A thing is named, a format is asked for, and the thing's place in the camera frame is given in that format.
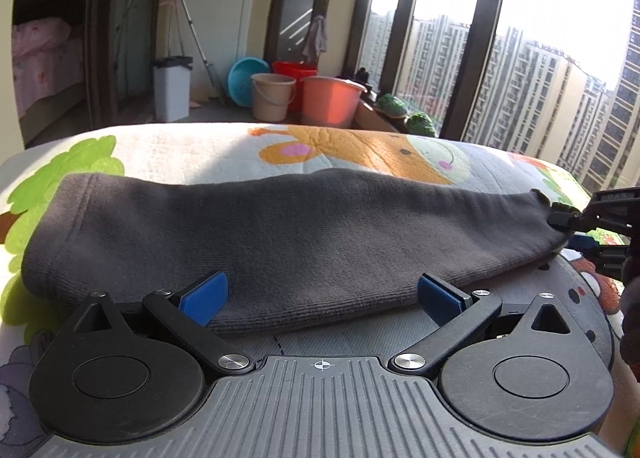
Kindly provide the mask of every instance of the red bucket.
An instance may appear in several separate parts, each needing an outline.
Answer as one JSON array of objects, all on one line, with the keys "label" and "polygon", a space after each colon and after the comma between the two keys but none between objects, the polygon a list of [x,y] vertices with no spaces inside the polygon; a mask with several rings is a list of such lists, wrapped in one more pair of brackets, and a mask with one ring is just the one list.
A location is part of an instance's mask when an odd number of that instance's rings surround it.
[{"label": "red bucket", "polygon": [[293,99],[293,102],[289,104],[289,111],[300,111],[302,110],[302,91],[304,84],[302,83],[302,78],[306,76],[314,76],[318,75],[318,68],[310,66],[309,64],[297,64],[295,62],[282,62],[280,60],[276,60],[271,67],[273,68],[273,73],[277,73],[278,75],[287,75],[292,76],[296,80],[296,97]]}]

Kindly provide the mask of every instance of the bucket handle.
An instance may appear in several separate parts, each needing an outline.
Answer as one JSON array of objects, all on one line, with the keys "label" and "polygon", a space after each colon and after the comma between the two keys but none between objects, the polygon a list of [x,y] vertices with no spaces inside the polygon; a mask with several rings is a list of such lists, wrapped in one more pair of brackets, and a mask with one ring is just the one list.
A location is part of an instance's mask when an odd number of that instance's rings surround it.
[{"label": "bucket handle", "polygon": [[258,94],[265,99],[267,102],[269,102],[271,105],[289,105],[291,102],[293,102],[296,99],[296,85],[293,85],[293,93],[291,95],[291,98],[289,99],[289,102],[273,102],[273,100],[271,100],[267,95],[265,95],[262,90],[260,89],[260,86],[258,86],[258,84],[256,84],[255,80],[251,81],[252,84],[254,85],[255,90],[258,92]]}]

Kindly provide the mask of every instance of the gray ribbed plate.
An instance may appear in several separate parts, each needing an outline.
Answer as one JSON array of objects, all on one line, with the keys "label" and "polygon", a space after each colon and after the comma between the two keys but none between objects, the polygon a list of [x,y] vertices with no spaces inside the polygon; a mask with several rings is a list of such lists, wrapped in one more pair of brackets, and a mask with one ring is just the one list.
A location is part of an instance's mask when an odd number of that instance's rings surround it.
[{"label": "gray ribbed plate", "polygon": [[219,380],[203,407],[142,442],[91,446],[49,438],[36,458],[617,456],[596,437],[527,446],[494,440],[454,417],[431,384],[377,358],[269,357]]}]

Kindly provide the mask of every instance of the folded gray garment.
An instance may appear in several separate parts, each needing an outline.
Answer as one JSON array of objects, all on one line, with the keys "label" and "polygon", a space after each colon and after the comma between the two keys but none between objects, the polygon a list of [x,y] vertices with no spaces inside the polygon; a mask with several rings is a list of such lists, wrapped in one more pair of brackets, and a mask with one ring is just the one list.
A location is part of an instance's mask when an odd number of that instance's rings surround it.
[{"label": "folded gray garment", "polygon": [[91,291],[139,301],[212,271],[229,280],[221,333],[291,330],[415,303],[423,272],[467,287],[566,237],[548,200],[364,171],[165,185],[64,178],[26,248],[25,287],[69,306]]}]

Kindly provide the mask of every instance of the triangular cutout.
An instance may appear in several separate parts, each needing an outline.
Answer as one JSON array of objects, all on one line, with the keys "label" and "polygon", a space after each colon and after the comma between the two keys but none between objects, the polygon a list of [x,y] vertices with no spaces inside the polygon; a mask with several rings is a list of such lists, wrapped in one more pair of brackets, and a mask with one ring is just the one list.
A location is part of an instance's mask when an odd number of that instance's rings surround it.
[{"label": "triangular cutout", "polygon": [[533,321],[531,329],[538,332],[570,333],[569,328],[558,310],[556,310],[556,307],[550,304],[545,304],[540,309],[536,320]]},{"label": "triangular cutout", "polygon": [[111,323],[109,322],[107,314],[104,312],[102,305],[92,304],[89,308],[87,308],[82,318],[78,321],[74,332],[89,333],[110,329]]}]

